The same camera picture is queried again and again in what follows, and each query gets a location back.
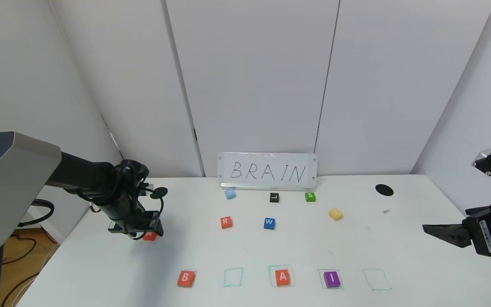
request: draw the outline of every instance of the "wooden floor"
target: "wooden floor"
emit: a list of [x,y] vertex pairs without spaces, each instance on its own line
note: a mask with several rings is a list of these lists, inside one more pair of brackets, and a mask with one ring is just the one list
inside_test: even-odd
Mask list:
[[[29,282],[35,278],[30,278],[16,288],[6,300],[5,305],[2,306],[5,296],[8,295],[8,293],[22,280],[40,272],[43,268],[43,261],[46,263],[58,249],[58,246],[51,241],[55,240],[52,237],[49,239],[47,236],[48,234],[45,234],[42,229],[20,229],[15,231],[13,235],[18,235],[18,237],[10,237],[6,241],[3,251],[0,307],[12,307],[12,302],[15,301],[18,296],[15,303],[17,304],[20,297],[27,291]],[[17,260],[33,247],[32,240],[20,240],[26,238],[33,239],[37,242],[33,250],[26,257],[18,261],[5,264],[5,262]]]

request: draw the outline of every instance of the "empty square outline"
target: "empty square outline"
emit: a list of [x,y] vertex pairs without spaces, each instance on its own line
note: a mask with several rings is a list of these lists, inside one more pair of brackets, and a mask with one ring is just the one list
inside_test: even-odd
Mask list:
[[382,269],[363,269],[365,279],[373,291],[391,290],[390,283],[387,281],[386,272]]
[[225,270],[223,287],[240,287],[242,285],[243,268],[232,268]]

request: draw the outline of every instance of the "green letter block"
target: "green letter block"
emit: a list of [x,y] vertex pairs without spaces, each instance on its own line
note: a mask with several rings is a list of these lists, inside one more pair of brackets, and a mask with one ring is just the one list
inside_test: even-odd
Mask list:
[[306,197],[307,202],[315,202],[315,193],[314,192],[306,192],[304,194],[304,197]]

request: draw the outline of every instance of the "sign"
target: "sign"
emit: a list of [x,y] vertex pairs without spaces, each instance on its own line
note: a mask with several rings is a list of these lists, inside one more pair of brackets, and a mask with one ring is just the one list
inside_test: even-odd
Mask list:
[[318,156],[311,153],[220,152],[222,188],[315,191]]

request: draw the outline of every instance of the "blue letter block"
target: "blue letter block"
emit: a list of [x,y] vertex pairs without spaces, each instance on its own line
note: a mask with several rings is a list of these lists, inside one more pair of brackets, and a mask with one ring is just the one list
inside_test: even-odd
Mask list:
[[236,197],[236,192],[234,192],[234,190],[225,190],[225,196],[227,200],[231,200]]
[[275,218],[265,218],[265,229],[271,229],[274,230],[274,227],[276,226],[276,219]]

